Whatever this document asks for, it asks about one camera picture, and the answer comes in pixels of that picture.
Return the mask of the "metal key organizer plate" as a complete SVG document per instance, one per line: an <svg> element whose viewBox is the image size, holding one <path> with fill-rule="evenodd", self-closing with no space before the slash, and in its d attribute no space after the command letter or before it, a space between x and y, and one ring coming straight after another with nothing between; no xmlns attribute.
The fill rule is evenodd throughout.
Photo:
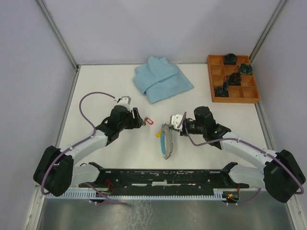
<svg viewBox="0 0 307 230"><path fill-rule="evenodd" d="M165 128L165 124L161 126L161 137L160 137L160 145L161 145L161 152L163 158L165 160L169 159L173 152L173 137L169 135L167 129Z"/></svg>

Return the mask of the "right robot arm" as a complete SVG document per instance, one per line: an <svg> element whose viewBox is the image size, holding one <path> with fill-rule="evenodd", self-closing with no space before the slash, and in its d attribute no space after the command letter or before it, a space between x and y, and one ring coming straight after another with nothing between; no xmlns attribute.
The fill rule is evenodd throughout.
<svg viewBox="0 0 307 230"><path fill-rule="evenodd" d="M236 162L229 163L226 172L220 175L220 182L225 187L234 184L248 184L265 189L274 199L286 203L293 195L304 193L306 178L291 152L276 152L258 147L231 129L216 123L207 106L194 109L194 119L183 115L172 115L170 121L161 126L161 150L165 159L173 152L172 133L191 138L201 135L205 140L194 146L211 145L220 150L235 154L248 161L252 167L242 166Z"/></svg>

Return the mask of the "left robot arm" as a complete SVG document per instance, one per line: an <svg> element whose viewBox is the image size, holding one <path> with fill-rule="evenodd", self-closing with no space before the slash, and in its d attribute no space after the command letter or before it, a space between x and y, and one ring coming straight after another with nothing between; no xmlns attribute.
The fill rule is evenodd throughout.
<svg viewBox="0 0 307 230"><path fill-rule="evenodd" d="M101 172L101 166L96 163L77 166L77 163L94 151L111 144L121 131L140 128L142 124L143 120L136 107L129 111L125 106L114 106L110 116L95 127L92 135L69 145L65 150L54 146L47 147L33 180L54 196L60 196L71 186L83 183L103 186L106 175Z"/></svg>

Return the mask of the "yellow key tag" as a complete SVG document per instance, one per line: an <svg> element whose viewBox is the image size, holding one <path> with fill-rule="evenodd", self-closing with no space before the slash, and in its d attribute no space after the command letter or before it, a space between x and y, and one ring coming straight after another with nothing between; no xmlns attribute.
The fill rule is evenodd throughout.
<svg viewBox="0 0 307 230"><path fill-rule="evenodd" d="M159 131L159 132L156 134L156 137L157 137L157 138L160 138L160 137L161 137L161 133L162 133L162 132Z"/></svg>

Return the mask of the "light blue cloth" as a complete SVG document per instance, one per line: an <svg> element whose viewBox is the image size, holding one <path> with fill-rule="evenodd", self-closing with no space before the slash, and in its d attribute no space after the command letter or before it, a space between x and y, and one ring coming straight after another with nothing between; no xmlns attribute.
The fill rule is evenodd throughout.
<svg viewBox="0 0 307 230"><path fill-rule="evenodd" d="M153 56L135 68L133 83L151 104L194 88L177 65L170 64L165 57Z"/></svg>

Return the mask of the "wooden compartment tray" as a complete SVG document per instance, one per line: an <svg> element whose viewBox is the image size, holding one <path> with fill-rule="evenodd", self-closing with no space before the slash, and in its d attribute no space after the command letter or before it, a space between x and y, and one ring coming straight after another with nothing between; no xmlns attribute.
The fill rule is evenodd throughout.
<svg viewBox="0 0 307 230"><path fill-rule="evenodd" d="M214 103L256 104L260 100L248 56L208 55L209 81Z"/></svg>

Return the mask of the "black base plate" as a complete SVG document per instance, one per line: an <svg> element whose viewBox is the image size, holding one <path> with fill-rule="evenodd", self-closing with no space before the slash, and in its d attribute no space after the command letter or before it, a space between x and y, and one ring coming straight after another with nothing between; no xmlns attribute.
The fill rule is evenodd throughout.
<svg viewBox="0 0 307 230"><path fill-rule="evenodd" d="M222 170L102 169L95 188L110 188L115 196L199 196L214 189L249 188Z"/></svg>

